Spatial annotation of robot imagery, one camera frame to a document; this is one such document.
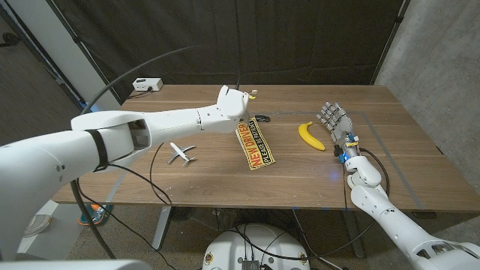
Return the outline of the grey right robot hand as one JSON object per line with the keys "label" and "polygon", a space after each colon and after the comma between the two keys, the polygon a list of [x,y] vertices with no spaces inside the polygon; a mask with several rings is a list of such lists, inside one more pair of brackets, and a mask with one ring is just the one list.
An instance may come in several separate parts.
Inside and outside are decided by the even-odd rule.
{"label": "grey right robot hand", "polygon": [[316,117],[331,132],[332,141],[336,144],[343,144],[345,134],[354,134],[351,118],[338,103],[326,102]]}

